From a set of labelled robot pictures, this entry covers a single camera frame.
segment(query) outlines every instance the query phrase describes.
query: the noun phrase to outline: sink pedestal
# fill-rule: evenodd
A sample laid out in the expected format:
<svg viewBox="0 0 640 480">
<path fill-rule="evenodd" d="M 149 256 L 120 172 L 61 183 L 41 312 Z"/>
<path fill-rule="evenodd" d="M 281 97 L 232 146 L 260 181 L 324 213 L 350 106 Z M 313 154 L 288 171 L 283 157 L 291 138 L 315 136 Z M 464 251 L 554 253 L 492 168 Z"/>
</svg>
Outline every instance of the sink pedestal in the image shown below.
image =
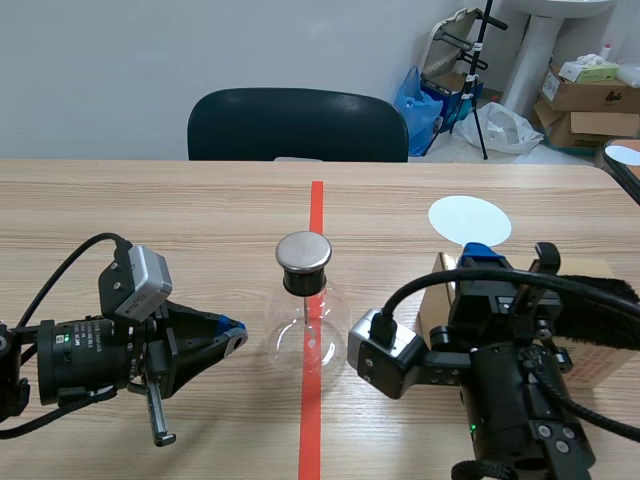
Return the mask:
<svg viewBox="0 0 640 480">
<path fill-rule="evenodd" d="M 502 105 L 527 117 L 540 93 L 564 18 L 531 16 L 529 30 L 511 72 Z"/>
</svg>

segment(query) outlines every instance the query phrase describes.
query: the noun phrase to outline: flask neck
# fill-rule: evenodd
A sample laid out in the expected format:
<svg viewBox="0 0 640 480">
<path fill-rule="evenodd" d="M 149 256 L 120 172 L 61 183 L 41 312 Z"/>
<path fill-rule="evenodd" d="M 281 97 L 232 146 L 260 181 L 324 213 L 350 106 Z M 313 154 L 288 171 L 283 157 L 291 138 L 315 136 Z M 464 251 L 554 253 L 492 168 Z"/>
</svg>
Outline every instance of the flask neck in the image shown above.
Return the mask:
<svg viewBox="0 0 640 480">
<path fill-rule="evenodd" d="M 285 290 L 296 297 L 312 297 L 322 292 L 327 285 L 324 268 L 315 272 L 296 273 L 285 269 L 283 285 Z"/>
</svg>

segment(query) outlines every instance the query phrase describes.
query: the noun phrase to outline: round-bottom flask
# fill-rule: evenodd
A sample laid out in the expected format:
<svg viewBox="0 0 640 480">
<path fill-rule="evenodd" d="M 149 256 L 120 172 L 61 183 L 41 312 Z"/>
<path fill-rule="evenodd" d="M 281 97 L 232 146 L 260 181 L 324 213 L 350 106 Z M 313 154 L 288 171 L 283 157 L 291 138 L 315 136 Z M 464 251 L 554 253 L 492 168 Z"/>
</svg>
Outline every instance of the round-bottom flask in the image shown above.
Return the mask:
<svg viewBox="0 0 640 480">
<path fill-rule="evenodd" d="M 284 280 L 267 310 L 269 359 L 282 369 L 335 373 L 345 362 L 351 312 L 342 291 L 327 282 L 331 244 L 322 235 L 283 238 L 276 260 Z"/>
</svg>

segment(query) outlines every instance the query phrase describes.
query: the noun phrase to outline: chair backrest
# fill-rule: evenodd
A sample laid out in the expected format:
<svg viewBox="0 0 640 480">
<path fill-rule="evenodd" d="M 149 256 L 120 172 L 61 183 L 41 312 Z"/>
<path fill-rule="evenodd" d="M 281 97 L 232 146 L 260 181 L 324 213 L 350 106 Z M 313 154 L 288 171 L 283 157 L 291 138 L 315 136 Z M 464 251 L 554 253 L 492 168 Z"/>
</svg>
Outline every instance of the chair backrest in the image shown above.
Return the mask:
<svg viewBox="0 0 640 480">
<path fill-rule="evenodd" d="M 409 148 L 407 126 L 393 105 L 297 88 L 211 93 L 191 112 L 187 138 L 190 160 L 406 162 Z"/>
</svg>

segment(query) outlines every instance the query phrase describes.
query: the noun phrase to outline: tripod stand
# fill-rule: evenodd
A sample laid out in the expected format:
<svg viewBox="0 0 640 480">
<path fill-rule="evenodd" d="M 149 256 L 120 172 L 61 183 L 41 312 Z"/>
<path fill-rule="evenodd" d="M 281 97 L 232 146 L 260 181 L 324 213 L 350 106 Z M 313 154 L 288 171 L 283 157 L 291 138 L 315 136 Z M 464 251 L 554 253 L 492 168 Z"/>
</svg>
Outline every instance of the tripod stand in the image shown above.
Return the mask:
<svg viewBox="0 0 640 480">
<path fill-rule="evenodd" d="M 495 18 L 492 18 L 490 16 L 491 14 L 491 8 L 493 7 L 493 0 L 487 0 L 487 5 L 484 9 L 484 14 L 482 15 L 482 24 L 480 25 L 480 33 L 478 35 L 478 41 L 473 43 L 473 47 L 472 47 L 472 51 L 473 51 L 473 56 L 471 58 L 471 68 L 469 69 L 469 73 L 467 74 L 467 78 L 465 80 L 464 83 L 464 87 L 462 89 L 460 98 L 458 98 L 458 102 L 456 103 L 456 105 L 454 106 L 453 109 L 451 109 L 451 111 L 449 112 L 449 114 L 447 115 L 447 118 L 444 120 L 443 122 L 443 126 L 447 125 L 449 123 L 449 121 L 451 120 L 451 118 L 453 117 L 453 115 L 455 114 L 453 123 L 451 124 L 451 128 L 449 130 L 449 134 L 453 133 L 453 127 L 455 126 L 455 124 L 458 122 L 458 117 L 460 116 L 460 111 L 462 110 L 462 105 L 464 103 L 465 100 L 471 100 L 471 107 L 473 110 L 473 115 L 475 117 L 476 120 L 476 127 L 478 128 L 478 136 L 480 137 L 480 145 L 482 145 L 482 154 L 484 156 L 485 160 L 489 159 L 489 156 L 487 155 L 487 149 L 484 145 L 484 138 L 482 136 L 482 129 L 480 128 L 480 120 L 478 119 L 478 98 L 477 98 L 477 91 L 478 91 L 478 78 L 479 75 L 476 73 L 478 71 L 478 65 L 481 62 L 480 60 L 480 52 L 482 52 L 482 47 L 483 47 L 483 42 L 484 42 L 484 37 L 485 37 L 485 33 L 487 31 L 487 25 L 491 24 L 495 27 L 498 27 L 500 30 L 507 30 L 508 26 L 506 24 L 504 24 L 503 22 L 496 20 Z M 444 127 L 439 128 L 438 131 L 436 132 L 436 134 L 434 135 L 433 139 L 431 140 L 431 143 L 429 143 L 429 146 L 427 147 L 427 149 L 425 150 L 425 152 L 422 154 L 422 156 L 425 156 L 429 150 L 431 149 L 431 147 L 433 146 L 433 144 L 435 143 L 436 139 L 438 138 L 438 136 L 440 136 L 441 133 L 443 133 L 444 131 Z"/>
</svg>

